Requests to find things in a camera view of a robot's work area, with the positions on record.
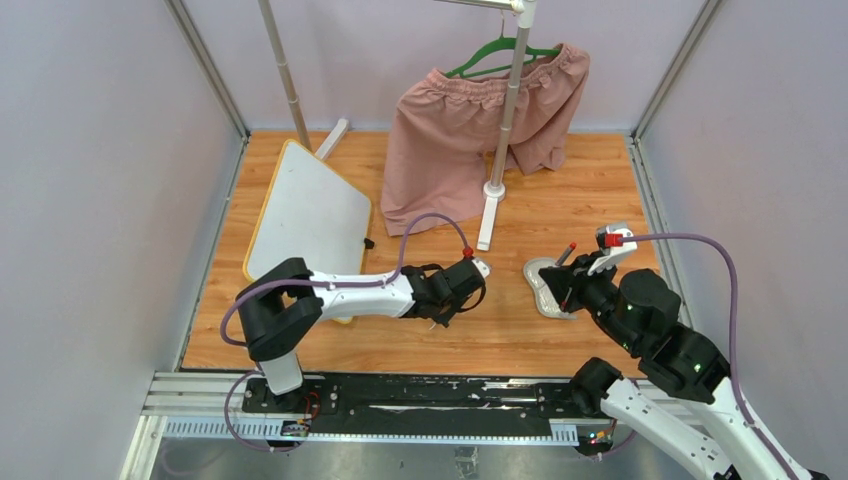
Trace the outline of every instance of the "wood surface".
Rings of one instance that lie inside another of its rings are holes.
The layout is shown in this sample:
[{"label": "wood surface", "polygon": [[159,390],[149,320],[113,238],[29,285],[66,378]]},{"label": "wood surface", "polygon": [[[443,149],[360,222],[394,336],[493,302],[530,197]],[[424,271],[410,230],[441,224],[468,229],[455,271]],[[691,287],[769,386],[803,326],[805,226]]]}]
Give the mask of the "wood surface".
[{"label": "wood surface", "polygon": [[[290,132],[254,133],[221,234],[214,263],[198,306],[184,368],[248,368],[243,348],[224,344],[218,334],[223,313],[248,281],[242,262],[259,217],[280,149]],[[320,145],[323,134],[312,138]],[[370,237],[376,248],[364,271],[394,268],[400,239],[389,238],[379,211],[387,134],[348,133],[328,163],[374,204]],[[570,242],[577,252],[594,248],[595,230],[625,220],[634,233],[648,233],[624,139],[620,135],[569,135],[567,160],[559,171],[522,176],[506,173],[506,199],[498,208],[489,252],[477,252],[492,266],[483,303],[459,314],[449,328],[422,319],[359,317],[344,325],[329,321],[313,328],[298,347],[304,370],[407,372],[429,374],[571,376],[592,356],[626,375],[642,376],[636,362],[613,343],[585,312],[577,320],[542,316],[522,267],[536,257],[559,256]],[[476,244],[480,219],[460,225]],[[442,226],[410,237],[405,264],[449,265],[461,257],[453,229]],[[641,245],[621,273],[657,269],[654,250]],[[243,338],[237,318],[228,330]]]}]

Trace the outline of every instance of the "red cable connector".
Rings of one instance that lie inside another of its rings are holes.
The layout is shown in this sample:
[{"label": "red cable connector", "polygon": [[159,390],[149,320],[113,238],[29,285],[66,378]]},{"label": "red cable connector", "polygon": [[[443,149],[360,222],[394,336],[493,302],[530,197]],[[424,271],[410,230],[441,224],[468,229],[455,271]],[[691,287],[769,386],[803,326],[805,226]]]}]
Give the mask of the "red cable connector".
[{"label": "red cable connector", "polygon": [[621,233],[608,233],[604,235],[604,247],[621,247],[624,242],[621,239],[624,237]]}]

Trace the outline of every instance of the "green hanger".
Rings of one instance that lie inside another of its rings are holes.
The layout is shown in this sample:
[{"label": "green hanger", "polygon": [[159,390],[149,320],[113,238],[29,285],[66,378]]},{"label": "green hanger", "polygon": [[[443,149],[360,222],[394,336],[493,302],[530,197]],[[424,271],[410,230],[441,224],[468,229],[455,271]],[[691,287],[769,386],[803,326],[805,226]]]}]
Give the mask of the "green hanger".
[{"label": "green hanger", "polygon": [[[484,59],[485,57],[487,57],[487,56],[489,56],[489,55],[491,55],[495,52],[501,52],[501,51],[504,51],[504,50],[515,50],[515,38],[504,37],[503,35],[501,35],[501,37],[498,38],[497,40],[489,42],[486,45],[483,45],[483,48],[481,48],[480,50],[477,50],[477,53],[475,53],[474,56],[471,57],[471,60],[468,60],[467,62],[465,62],[464,65],[457,67],[457,68],[451,70],[450,72],[447,72],[445,74],[445,76],[448,77],[448,78],[451,78],[451,77],[454,77],[456,75],[459,75],[460,78],[471,78],[471,77],[477,77],[477,76],[480,76],[480,75],[488,75],[488,74],[494,73],[494,72],[500,72],[502,70],[509,70],[511,65],[504,65],[503,67],[490,68],[488,70],[481,70],[479,72],[465,73],[469,68],[473,67],[474,65],[477,65],[477,63],[480,62],[480,60]],[[559,52],[559,50],[556,50],[556,49],[538,49],[538,48],[532,48],[532,47],[528,46],[527,49],[525,50],[525,53],[527,55],[533,55],[533,58],[524,62],[524,64],[527,65],[528,63],[535,61],[536,57],[538,57],[538,56],[545,57],[545,56],[551,56],[551,55],[559,55],[560,52]]]}]

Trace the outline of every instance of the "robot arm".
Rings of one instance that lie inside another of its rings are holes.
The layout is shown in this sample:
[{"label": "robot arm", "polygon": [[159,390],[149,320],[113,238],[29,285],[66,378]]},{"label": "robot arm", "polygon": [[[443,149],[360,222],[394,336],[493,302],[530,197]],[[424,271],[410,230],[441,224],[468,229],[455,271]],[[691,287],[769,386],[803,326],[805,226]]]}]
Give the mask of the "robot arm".
[{"label": "robot arm", "polygon": [[[646,402],[638,391],[634,395],[635,387],[621,379],[620,373],[611,376],[612,367],[599,367],[597,359],[575,377],[575,386],[588,385],[591,393],[578,394],[585,398],[576,400],[631,425],[696,478],[790,478],[758,433],[771,441],[795,477],[827,478],[794,461],[761,422],[756,428],[745,422],[731,389],[727,360],[710,339],[677,321],[680,297],[662,278],[645,269],[624,275],[618,287],[612,283],[617,264],[635,250],[635,243],[621,241],[629,236],[632,232],[623,224],[601,229],[596,235],[598,251],[578,256],[571,265],[540,269],[539,275],[564,312],[588,310],[604,333],[631,357],[640,358],[639,370],[648,381],[680,399],[715,442],[709,437],[697,441],[705,437],[693,437],[692,429],[676,418],[657,414],[656,405]],[[725,461],[730,469],[725,468]]]},{"label": "robot arm", "polygon": [[[406,266],[391,280],[394,272],[377,275],[313,272],[302,258],[290,258],[239,294],[241,297],[269,282],[300,283],[253,295],[239,307],[247,350],[265,374],[271,391],[282,395],[303,383],[295,348],[316,323],[358,315],[383,315],[428,318],[447,327],[456,313],[467,310],[465,303],[477,290],[481,291],[478,303],[482,300],[489,272],[483,260],[468,256],[446,269],[438,265]],[[293,302],[286,305],[283,295],[291,297]]]}]

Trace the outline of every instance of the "white board with yellow edge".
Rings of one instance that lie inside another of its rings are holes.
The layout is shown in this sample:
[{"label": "white board with yellow edge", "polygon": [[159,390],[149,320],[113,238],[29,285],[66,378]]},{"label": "white board with yellow edge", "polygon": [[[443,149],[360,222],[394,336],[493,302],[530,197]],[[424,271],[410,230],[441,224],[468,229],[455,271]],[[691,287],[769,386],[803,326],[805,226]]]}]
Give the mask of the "white board with yellow edge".
[{"label": "white board with yellow edge", "polygon": [[370,221],[368,197],[289,140],[265,196],[244,274],[256,280],[291,257],[303,257],[313,271],[358,274]]}]

